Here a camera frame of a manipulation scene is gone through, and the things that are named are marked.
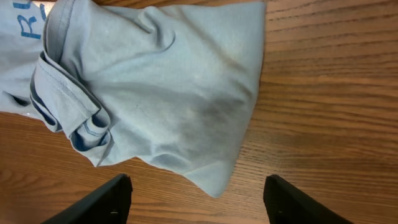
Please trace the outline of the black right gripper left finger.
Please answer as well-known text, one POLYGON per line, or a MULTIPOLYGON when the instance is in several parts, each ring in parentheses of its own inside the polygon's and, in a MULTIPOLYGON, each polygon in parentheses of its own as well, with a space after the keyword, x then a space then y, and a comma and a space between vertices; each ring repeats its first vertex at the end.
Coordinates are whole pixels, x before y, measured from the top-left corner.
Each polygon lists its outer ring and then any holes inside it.
POLYGON ((119 174, 44 224, 126 224, 132 191, 130 177, 119 174))

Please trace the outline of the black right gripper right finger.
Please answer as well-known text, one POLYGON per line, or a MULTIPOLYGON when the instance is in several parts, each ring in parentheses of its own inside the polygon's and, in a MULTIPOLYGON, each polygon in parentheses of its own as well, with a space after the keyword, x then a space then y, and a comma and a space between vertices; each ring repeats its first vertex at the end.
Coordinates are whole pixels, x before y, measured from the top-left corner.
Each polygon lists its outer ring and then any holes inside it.
POLYGON ((270 224, 352 224, 278 175, 266 177, 263 201, 270 224))

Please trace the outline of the light blue t-shirt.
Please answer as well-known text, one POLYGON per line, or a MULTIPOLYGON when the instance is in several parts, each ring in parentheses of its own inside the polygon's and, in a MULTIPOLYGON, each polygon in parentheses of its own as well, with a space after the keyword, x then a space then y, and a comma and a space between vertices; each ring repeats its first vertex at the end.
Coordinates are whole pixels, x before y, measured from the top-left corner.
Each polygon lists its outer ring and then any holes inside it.
POLYGON ((226 189, 259 91, 266 4, 1 2, 1 111, 94 166, 137 157, 226 189))

